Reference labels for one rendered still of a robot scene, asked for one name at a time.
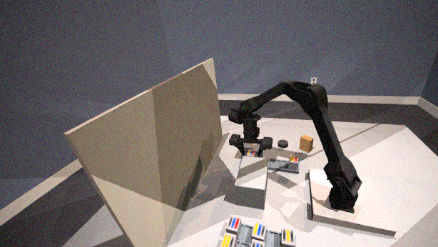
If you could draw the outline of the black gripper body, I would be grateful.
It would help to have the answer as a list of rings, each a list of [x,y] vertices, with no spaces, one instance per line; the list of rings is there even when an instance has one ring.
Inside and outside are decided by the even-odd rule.
[[[272,149],[273,147],[273,138],[272,137],[264,137],[262,139],[258,139],[257,129],[249,131],[243,128],[244,138],[240,137],[240,134],[233,134],[229,139],[229,144],[231,146],[240,146],[241,143],[258,143],[260,147],[264,149]]]

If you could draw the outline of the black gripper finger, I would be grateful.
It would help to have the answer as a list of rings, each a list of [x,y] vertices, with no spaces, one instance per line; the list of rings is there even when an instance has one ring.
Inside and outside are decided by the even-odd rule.
[[[258,151],[258,158],[260,158],[260,154],[263,152],[263,151],[265,151],[266,149],[264,149],[263,147],[260,147],[259,148],[259,151]]]
[[[238,148],[238,150],[241,152],[241,154],[244,156],[245,155],[245,150],[244,150],[244,145],[243,143],[241,143],[240,146],[235,146]]]

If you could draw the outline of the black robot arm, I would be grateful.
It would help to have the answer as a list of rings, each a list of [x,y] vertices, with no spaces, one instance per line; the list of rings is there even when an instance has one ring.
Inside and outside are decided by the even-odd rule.
[[[299,102],[315,125],[320,143],[328,159],[328,163],[323,169],[327,180],[333,186],[329,195],[331,208],[355,213],[353,207],[359,196],[358,190],[362,181],[351,160],[342,152],[342,147],[328,114],[328,99],[324,86],[287,79],[259,96],[242,101],[240,108],[231,108],[228,119],[236,124],[243,124],[245,130],[257,129],[259,137],[260,127],[257,127],[257,121],[261,117],[258,114],[252,114],[252,112],[257,111],[265,103],[282,94]]]

